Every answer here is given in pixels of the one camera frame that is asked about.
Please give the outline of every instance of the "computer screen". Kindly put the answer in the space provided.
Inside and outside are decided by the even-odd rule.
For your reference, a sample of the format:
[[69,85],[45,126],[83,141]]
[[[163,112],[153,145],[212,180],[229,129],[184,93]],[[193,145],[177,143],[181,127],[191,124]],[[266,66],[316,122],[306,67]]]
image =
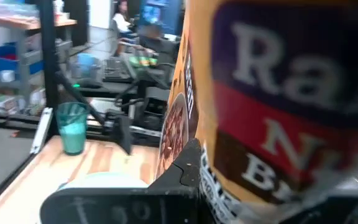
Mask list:
[[145,6],[143,9],[144,20],[154,24],[160,21],[161,9],[156,6]]

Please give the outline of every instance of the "teal liquid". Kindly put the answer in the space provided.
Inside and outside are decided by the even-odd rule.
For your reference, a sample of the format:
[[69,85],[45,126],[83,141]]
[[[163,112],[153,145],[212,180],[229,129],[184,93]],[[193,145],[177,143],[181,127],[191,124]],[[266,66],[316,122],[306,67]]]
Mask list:
[[63,150],[68,155],[78,155],[84,151],[86,124],[73,123],[59,129],[63,141]]

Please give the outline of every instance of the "blue bin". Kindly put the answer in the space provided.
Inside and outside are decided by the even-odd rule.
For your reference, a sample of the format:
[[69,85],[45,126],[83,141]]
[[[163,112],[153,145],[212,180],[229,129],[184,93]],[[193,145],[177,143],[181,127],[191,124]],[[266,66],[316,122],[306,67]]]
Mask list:
[[[11,60],[3,58],[6,55],[16,54],[16,43],[7,43],[0,46],[0,71],[2,70],[13,70],[16,72],[15,80],[20,80],[20,74],[18,74],[18,60]],[[35,74],[43,69],[43,63],[37,62],[30,65],[30,74]]]

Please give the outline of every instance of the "wooden table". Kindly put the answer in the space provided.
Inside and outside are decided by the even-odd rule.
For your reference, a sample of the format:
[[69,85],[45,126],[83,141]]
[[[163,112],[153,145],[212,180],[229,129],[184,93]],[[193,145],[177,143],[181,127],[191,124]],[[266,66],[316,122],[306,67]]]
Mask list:
[[128,156],[117,144],[87,141],[78,156],[63,153],[59,136],[54,136],[0,195],[0,224],[35,224],[42,202],[70,180],[95,172],[122,172],[151,184],[157,167],[158,149],[134,146]]
[[[77,23],[74,19],[65,19],[55,22],[56,27],[71,26]],[[39,29],[39,22],[29,22],[23,19],[16,19],[14,17],[0,17],[0,27],[16,28],[21,30]]]

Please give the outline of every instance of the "person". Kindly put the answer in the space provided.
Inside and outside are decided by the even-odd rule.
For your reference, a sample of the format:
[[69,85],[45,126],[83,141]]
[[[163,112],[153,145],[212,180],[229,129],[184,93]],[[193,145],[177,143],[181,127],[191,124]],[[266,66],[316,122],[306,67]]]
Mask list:
[[176,63],[180,41],[172,42],[163,38],[161,22],[146,23],[143,28],[138,31],[139,33],[139,45],[146,49],[153,50],[160,55],[163,55],[159,59],[160,63]]
[[137,35],[133,33],[129,27],[131,23],[127,21],[127,1],[118,0],[117,6],[114,9],[114,16],[112,18],[117,23],[117,28],[124,38],[134,38]]

